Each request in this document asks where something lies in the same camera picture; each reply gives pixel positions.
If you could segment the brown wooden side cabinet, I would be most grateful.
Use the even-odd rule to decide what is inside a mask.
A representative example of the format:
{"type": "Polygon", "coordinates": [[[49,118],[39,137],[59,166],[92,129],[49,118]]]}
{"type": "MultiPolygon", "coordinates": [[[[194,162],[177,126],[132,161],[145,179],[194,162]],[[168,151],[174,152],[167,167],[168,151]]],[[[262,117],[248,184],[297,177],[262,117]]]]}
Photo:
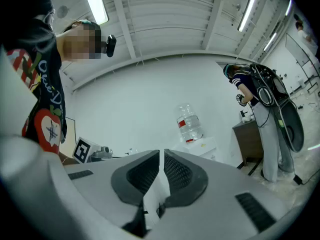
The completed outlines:
{"type": "Polygon", "coordinates": [[[245,167],[248,165],[248,162],[253,163],[264,157],[260,132],[255,120],[240,122],[232,129],[240,148],[242,163],[245,167]]]}

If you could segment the black metal floor frame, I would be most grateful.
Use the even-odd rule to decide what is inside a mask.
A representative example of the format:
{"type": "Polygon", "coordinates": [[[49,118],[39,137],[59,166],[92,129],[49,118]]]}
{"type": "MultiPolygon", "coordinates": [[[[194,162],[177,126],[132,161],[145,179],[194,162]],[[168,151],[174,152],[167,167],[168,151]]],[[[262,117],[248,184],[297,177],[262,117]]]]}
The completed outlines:
{"type": "Polygon", "coordinates": [[[255,170],[259,167],[259,165],[262,163],[263,158],[247,158],[246,164],[242,162],[240,165],[238,165],[236,168],[240,171],[242,171],[244,174],[251,176],[255,170]]]}

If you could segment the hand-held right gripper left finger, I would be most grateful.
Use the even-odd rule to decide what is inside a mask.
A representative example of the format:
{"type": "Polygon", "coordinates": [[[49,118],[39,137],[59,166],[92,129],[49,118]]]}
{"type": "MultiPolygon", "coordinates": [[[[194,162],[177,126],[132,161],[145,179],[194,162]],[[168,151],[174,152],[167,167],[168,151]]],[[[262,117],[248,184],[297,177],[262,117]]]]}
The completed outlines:
{"type": "Polygon", "coordinates": [[[147,235],[144,196],[159,173],[160,151],[65,166],[72,183],[105,219],[136,237],[147,235]]]}

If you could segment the person's left forearm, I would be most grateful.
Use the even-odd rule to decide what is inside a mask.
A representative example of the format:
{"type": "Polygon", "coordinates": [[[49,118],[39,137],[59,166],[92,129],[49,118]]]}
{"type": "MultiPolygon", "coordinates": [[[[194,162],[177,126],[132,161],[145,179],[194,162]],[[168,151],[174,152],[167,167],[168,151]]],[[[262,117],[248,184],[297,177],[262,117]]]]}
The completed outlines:
{"type": "Polygon", "coordinates": [[[64,154],[61,153],[61,152],[59,152],[58,156],[59,156],[59,158],[60,158],[61,163],[62,163],[64,166],[76,165],[76,164],[78,164],[78,162],[77,162],[74,158],[69,157],[69,156],[66,156],[66,155],[64,155],[64,154]]]}

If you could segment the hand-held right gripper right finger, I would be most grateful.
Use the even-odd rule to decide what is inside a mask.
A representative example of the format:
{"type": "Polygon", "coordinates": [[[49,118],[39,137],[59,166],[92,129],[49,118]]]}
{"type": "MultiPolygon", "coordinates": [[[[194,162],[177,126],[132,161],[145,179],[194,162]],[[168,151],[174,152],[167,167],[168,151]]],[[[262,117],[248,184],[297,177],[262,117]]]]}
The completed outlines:
{"type": "Polygon", "coordinates": [[[149,240],[278,240],[301,214],[239,169],[165,149],[170,186],[149,240]]]}

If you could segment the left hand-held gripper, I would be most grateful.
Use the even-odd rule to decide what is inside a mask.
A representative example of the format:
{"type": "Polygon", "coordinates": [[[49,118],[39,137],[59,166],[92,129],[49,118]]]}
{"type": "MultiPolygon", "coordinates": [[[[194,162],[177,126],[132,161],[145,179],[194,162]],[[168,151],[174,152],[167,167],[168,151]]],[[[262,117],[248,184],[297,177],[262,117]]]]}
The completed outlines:
{"type": "Polygon", "coordinates": [[[100,146],[80,137],[72,157],[80,164],[100,162],[113,158],[113,151],[107,146],[100,146]]]}

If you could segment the person's black printed shirt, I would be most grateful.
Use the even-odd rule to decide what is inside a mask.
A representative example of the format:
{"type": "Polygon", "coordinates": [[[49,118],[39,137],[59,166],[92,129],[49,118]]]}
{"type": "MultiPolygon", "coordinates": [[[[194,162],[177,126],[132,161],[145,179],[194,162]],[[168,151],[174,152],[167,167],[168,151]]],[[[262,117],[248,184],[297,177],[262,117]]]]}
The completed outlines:
{"type": "Polygon", "coordinates": [[[33,18],[4,43],[14,70],[37,101],[25,120],[21,135],[45,152],[58,154],[66,135],[66,107],[59,70],[62,66],[56,36],[49,24],[33,18]]]}

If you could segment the framed glass panel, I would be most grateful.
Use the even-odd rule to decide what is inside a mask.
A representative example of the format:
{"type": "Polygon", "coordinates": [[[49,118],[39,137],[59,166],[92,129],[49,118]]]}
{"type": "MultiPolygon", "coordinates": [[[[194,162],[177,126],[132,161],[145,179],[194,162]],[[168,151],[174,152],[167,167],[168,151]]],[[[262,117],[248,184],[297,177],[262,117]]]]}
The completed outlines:
{"type": "Polygon", "coordinates": [[[300,47],[300,45],[287,33],[285,36],[285,47],[295,58],[296,62],[302,68],[305,65],[311,66],[316,69],[314,63],[312,62],[310,56],[300,47]]]}

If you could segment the white water dispenser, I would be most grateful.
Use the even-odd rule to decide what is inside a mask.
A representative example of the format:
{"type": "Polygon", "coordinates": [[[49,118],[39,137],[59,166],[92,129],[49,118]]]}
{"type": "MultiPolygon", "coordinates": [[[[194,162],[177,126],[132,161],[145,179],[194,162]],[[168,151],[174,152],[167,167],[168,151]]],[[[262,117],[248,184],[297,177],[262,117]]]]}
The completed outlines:
{"type": "Polygon", "coordinates": [[[196,141],[179,142],[171,149],[215,161],[216,148],[217,146],[213,137],[202,137],[196,141]]]}

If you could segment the round ceiling fixture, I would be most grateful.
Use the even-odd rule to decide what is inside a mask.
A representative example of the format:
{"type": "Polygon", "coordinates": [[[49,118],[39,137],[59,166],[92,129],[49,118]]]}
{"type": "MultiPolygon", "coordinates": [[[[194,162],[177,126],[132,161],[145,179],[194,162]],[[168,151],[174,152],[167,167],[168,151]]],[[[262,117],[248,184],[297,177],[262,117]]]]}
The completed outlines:
{"type": "Polygon", "coordinates": [[[63,19],[63,18],[65,18],[65,17],[67,16],[68,11],[69,11],[69,9],[68,9],[67,6],[61,5],[61,6],[57,9],[56,15],[57,15],[57,17],[58,17],[59,19],[63,19]]]}

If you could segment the beige board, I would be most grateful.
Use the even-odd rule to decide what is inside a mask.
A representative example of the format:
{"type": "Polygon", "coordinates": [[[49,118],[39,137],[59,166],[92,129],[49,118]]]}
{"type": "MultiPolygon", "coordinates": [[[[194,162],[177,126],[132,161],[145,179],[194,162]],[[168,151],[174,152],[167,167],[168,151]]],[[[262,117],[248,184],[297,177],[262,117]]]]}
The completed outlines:
{"type": "Polygon", "coordinates": [[[60,152],[67,157],[72,157],[77,144],[75,121],[66,117],[67,132],[64,143],[59,146],[60,152]]]}

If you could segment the large clear water bottle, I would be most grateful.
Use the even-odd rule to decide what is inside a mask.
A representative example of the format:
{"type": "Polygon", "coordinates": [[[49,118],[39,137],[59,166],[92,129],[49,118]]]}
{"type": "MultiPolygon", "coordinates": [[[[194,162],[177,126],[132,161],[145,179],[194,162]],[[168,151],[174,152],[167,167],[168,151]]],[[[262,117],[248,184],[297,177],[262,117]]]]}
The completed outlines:
{"type": "Polygon", "coordinates": [[[195,142],[204,136],[200,120],[189,103],[177,106],[176,122],[186,143],[195,142]]]}

